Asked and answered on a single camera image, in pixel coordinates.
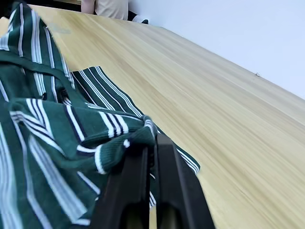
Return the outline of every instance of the striped fabric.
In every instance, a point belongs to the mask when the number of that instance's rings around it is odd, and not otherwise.
[[[88,226],[111,168],[157,133],[100,67],[69,72],[40,17],[13,5],[0,38],[0,228]]]

